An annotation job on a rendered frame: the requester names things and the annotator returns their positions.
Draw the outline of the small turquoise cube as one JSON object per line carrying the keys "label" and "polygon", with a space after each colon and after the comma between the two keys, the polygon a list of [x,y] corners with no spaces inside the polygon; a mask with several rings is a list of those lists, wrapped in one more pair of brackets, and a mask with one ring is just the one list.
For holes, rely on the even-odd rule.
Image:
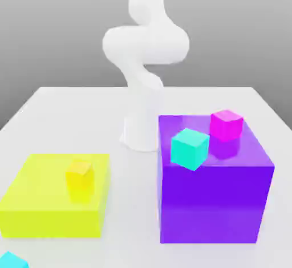
{"label": "small turquoise cube", "polygon": [[197,170],[207,159],[210,136],[184,128],[171,138],[171,163]]}

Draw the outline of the small magenta cube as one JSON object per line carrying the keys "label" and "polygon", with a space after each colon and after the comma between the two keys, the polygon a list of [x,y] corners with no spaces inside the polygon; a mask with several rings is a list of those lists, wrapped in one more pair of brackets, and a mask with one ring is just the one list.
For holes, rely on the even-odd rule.
{"label": "small magenta cube", "polygon": [[209,132],[217,139],[227,142],[238,139],[242,133],[244,118],[231,110],[222,110],[210,116]]}

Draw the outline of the small yellow cube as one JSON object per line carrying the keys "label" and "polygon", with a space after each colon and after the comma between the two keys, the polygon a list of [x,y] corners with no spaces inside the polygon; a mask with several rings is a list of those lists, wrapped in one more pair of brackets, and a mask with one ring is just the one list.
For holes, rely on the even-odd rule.
{"label": "small yellow cube", "polygon": [[72,203],[89,203],[94,193],[92,162],[78,159],[72,160],[66,169],[66,183]]}

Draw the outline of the small cyan cube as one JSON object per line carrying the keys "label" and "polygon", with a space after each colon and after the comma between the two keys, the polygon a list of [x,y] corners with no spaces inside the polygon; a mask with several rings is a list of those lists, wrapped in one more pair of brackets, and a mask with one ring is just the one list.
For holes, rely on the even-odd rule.
{"label": "small cyan cube", "polygon": [[24,259],[7,251],[0,257],[0,268],[29,268],[29,264]]}

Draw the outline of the large purple box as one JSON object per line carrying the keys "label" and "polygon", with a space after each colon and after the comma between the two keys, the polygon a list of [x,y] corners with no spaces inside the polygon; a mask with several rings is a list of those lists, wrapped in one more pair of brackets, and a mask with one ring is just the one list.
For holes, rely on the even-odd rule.
{"label": "large purple box", "polygon": [[171,138],[184,128],[209,133],[208,115],[161,115],[157,202],[161,243],[255,243],[274,164],[247,124],[241,136],[210,140],[197,170],[171,162]]}

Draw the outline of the large yellow-green box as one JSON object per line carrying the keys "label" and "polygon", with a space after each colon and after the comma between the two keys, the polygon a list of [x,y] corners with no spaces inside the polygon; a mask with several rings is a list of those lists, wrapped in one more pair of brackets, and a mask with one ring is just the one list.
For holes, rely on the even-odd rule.
{"label": "large yellow-green box", "polygon": [[[71,202],[66,169],[72,160],[93,164],[94,193]],[[0,200],[4,238],[100,238],[110,186],[110,156],[98,153],[31,154]]]}

